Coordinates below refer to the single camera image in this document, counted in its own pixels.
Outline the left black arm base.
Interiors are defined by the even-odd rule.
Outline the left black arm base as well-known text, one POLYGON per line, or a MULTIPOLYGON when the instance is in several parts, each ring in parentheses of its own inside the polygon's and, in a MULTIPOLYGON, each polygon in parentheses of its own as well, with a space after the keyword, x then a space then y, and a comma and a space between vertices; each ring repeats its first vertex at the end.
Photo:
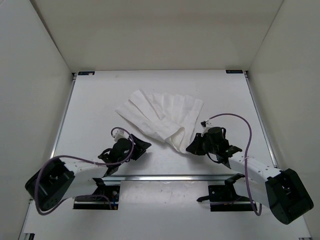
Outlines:
POLYGON ((94 178, 96 188, 92 194, 80 195, 74 199, 74 210, 110 210, 119 209, 120 183, 107 183, 94 178))

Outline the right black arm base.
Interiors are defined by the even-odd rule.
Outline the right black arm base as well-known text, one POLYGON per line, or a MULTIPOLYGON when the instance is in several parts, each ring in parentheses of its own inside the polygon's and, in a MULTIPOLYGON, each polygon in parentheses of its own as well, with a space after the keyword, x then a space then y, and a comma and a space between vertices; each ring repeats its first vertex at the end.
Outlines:
POLYGON ((223 184, 208 186, 208 195, 199 197, 196 201, 209 201, 211 212, 252 212, 248 197, 236 194, 234 184, 238 180, 245 180, 245 176, 237 173, 227 178, 223 184))

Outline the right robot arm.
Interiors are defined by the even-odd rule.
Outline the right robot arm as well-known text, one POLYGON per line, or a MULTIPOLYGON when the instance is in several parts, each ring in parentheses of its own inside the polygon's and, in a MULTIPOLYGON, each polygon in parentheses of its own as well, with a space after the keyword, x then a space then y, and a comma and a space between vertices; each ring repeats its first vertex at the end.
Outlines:
POLYGON ((241 148, 229 143, 223 127, 207 127, 204 133, 197 133, 186 151, 196 156, 215 155, 215 163, 236 171, 223 185, 210 185, 209 194, 197 199, 209 200, 212 211, 233 211, 237 201, 253 202, 240 210, 252 211, 261 204, 278 221, 288 225, 314 207, 293 169, 281 170, 245 155, 241 148))

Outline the white pleated skirt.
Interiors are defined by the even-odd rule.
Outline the white pleated skirt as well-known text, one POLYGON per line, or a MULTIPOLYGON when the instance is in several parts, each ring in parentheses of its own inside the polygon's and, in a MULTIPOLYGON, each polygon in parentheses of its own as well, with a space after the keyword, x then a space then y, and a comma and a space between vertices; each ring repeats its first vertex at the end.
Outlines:
POLYGON ((201 99, 189 95, 146 94, 139 89, 115 111, 144 135, 186 154, 203 105, 201 99))

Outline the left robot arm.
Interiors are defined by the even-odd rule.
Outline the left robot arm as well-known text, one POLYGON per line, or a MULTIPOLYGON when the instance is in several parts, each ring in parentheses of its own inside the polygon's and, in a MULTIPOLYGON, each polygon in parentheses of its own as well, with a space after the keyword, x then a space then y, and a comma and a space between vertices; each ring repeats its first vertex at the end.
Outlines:
POLYGON ((101 202, 104 209, 116 210, 116 197, 105 191, 103 178, 117 172, 122 164, 138 160, 150 147, 151 143, 133 134, 120 135, 97 160, 69 155, 53 157, 26 182, 25 189, 42 216, 70 198, 78 202, 101 202))

